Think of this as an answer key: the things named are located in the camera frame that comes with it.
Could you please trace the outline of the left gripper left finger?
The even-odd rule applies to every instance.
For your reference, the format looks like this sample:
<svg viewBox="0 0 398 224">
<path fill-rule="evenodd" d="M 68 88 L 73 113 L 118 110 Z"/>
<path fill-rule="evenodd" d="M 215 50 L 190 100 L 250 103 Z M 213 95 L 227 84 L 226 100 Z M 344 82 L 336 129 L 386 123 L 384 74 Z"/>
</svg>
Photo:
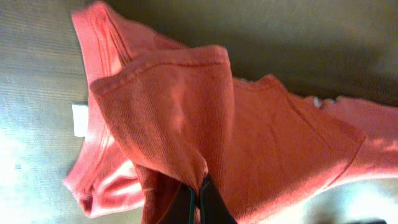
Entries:
<svg viewBox="0 0 398 224">
<path fill-rule="evenodd" d="M 181 184 L 172 203 L 159 220 L 158 224 L 194 224 L 195 199 L 195 191 Z"/>
</svg>

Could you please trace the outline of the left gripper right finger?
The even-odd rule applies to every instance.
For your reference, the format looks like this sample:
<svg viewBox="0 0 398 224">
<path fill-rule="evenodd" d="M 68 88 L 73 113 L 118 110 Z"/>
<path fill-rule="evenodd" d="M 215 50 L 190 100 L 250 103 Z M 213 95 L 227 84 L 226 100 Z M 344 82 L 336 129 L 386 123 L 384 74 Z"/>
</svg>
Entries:
<svg viewBox="0 0 398 224">
<path fill-rule="evenodd" d="M 199 198 L 201 224 L 237 224 L 227 209 L 210 174 L 203 180 Z"/>
</svg>

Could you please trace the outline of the orange t-shirt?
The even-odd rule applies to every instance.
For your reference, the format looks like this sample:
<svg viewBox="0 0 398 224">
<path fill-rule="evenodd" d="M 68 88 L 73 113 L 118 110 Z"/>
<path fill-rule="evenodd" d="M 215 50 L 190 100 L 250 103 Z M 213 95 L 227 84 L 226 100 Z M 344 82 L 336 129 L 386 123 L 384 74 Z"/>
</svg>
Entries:
<svg viewBox="0 0 398 224">
<path fill-rule="evenodd" d="M 234 78 L 228 52 L 190 48 L 98 1 L 72 21 L 88 128 L 64 185 L 90 218 L 142 207 L 158 223 L 181 184 L 210 174 L 237 223 L 260 223 L 337 185 L 397 177 L 397 109 L 302 98 L 271 75 Z"/>
</svg>

